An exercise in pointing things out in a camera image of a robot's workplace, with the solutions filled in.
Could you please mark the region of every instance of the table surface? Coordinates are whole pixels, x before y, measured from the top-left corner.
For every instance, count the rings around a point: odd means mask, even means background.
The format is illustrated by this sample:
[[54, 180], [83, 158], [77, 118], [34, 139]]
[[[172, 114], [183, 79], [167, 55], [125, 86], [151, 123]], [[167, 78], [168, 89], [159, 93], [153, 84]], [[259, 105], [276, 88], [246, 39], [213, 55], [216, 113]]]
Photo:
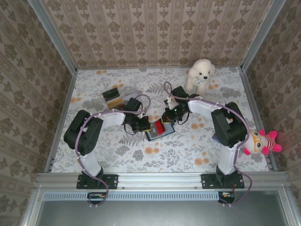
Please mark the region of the table surface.
[[[173, 88], [185, 86], [188, 68], [118, 69], [78, 71], [59, 147], [52, 172], [81, 172], [74, 150], [63, 141], [63, 135], [76, 113], [84, 109], [90, 113], [107, 109], [102, 93], [112, 87], [135, 84], [151, 98], [147, 112], [156, 121], [164, 112], [167, 94], [163, 83]], [[238, 68], [216, 69], [205, 99], [237, 103], [250, 128], [255, 128]], [[175, 133], [148, 141], [144, 133], [128, 135], [123, 126], [103, 129], [94, 149], [105, 172], [215, 172], [221, 155], [221, 145], [212, 140], [214, 127], [211, 119], [190, 114], [184, 125], [175, 125]], [[242, 171], [268, 171], [263, 154], [238, 154], [237, 166]]]

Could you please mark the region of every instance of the purple cable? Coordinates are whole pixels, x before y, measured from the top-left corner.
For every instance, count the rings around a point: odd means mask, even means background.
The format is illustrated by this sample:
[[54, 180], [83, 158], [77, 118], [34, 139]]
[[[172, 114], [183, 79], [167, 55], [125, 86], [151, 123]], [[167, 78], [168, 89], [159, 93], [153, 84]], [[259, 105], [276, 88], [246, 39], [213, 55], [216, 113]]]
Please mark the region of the purple cable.
[[[150, 107], [151, 99], [150, 99], [150, 97], [149, 97], [148, 95], [145, 95], [145, 94], [140, 94], [140, 95], [136, 96], [136, 98], [137, 98], [137, 97], [140, 97], [140, 96], [147, 97], [148, 100], [149, 100], [149, 105], [148, 105], [145, 109], [142, 109], [142, 110], [137, 111], [137, 112], [132, 112], [132, 111], [122, 111], [122, 110], [112, 109], [112, 110], [103, 111], [103, 112], [101, 112], [101, 113], [94, 113], [94, 114], [90, 115], [90, 116], [85, 120], [84, 124], [81, 126], [81, 128], [80, 128], [80, 130], [79, 130], [79, 134], [77, 135], [77, 138], [76, 138], [76, 141], [75, 141], [75, 148], [74, 148], [74, 149], [75, 149], [75, 154], [76, 154], [77, 157], [78, 157], [79, 164], [80, 164], [80, 166], [83, 168], [83, 171], [85, 172], [85, 174], [87, 174], [89, 177], [91, 177], [91, 178], [93, 178], [93, 179], [95, 179], [95, 180], [100, 181], [100, 182], [105, 186], [105, 188], [106, 188], [106, 194], [105, 194], [103, 200], [102, 200], [99, 204], [94, 205], [94, 206], [100, 206], [100, 205], [102, 205], [102, 204], [104, 203], [104, 201], [107, 199], [107, 197], [108, 197], [108, 195], [109, 195], [109, 187], [108, 187], [108, 185], [107, 185], [103, 180], [101, 180], [101, 179], [99, 179], [99, 178], [97, 178], [97, 177], [94, 177], [92, 174], [90, 174], [90, 173], [86, 170], [84, 164], [81, 162], [81, 159], [80, 159], [80, 156], [81, 156], [81, 155], [80, 155], [80, 153], [79, 153], [79, 151], [78, 151], [79, 138], [80, 138], [81, 134], [83, 133], [84, 128], [86, 127], [87, 123], [88, 123], [93, 117], [95, 117], [95, 116], [98, 116], [98, 115], [101, 115], [101, 114], [112, 113], [112, 112], [117, 112], [117, 113], [142, 113], [142, 112], [144, 112], [144, 113], [146, 113], [147, 110], [148, 110], [148, 108]], [[88, 203], [89, 203], [91, 206], [93, 205], [93, 204], [91, 203], [91, 197], [92, 197], [92, 196], [90, 196], [89, 199], [88, 199]]]
[[247, 177], [247, 178], [250, 180], [250, 185], [249, 185], [249, 187], [248, 187], [246, 193], [243, 195], [243, 197], [241, 197], [241, 198], [240, 198], [239, 200], [237, 200], [236, 202], [233, 202], [233, 203], [230, 204], [230, 203], [227, 203], [225, 200], [220, 199], [220, 200], [222, 200], [223, 202], [225, 202], [225, 203], [228, 204], [228, 205], [233, 205], [233, 204], [239, 203], [240, 201], [242, 201], [242, 200], [246, 197], [246, 195], [249, 193], [249, 191], [251, 190], [251, 187], [252, 187], [252, 179], [251, 179], [247, 174], [241, 172], [241, 171], [237, 168], [237, 166], [236, 166], [239, 148], [240, 148], [245, 142], [247, 142], [247, 140], [248, 140], [249, 137], [250, 137], [250, 129], [249, 129], [249, 126], [248, 126], [248, 124], [246, 123], [245, 119], [244, 119], [241, 115], [239, 115], [237, 112], [235, 112], [235, 111], [233, 111], [232, 109], [230, 109], [230, 108], [228, 108], [228, 107], [226, 107], [226, 106], [224, 106], [224, 105], [221, 105], [221, 104], [219, 104], [219, 103], [215, 103], [215, 102], [212, 102], [212, 101], [209, 101], [209, 100], [200, 99], [200, 98], [197, 98], [197, 97], [195, 97], [195, 98], [183, 98], [183, 97], [177, 97], [177, 96], [174, 96], [174, 95], [172, 95], [172, 94], [167, 90], [166, 84], [169, 85], [170, 90], [172, 90], [172, 85], [171, 85], [171, 83], [168, 82], [168, 81], [164, 82], [164, 84], [163, 84], [164, 91], [165, 91], [170, 97], [173, 97], [173, 98], [179, 99], [179, 100], [199, 100], [199, 101], [208, 103], [208, 104], [213, 105], [213, 106], [219, 106], [219, 107], [222, 107], [222, 108], [226, 109], [227, 111], [229, 111], [229, 112], [235, 114], [235, 115], [242, 121], [242, 123], [244, 124], [244, 126], [246, 127], [247, 136], [246, 136], [245, 140], [244, 140], [243, 142], [241, 142], [240, 144], [238, 144], [237, 147], [236, 147], [233, 165], [234, 165], [235, 170], [237, 170], [239, 173], [241, 173], [242, 175], [244, 175], [245, 177]]

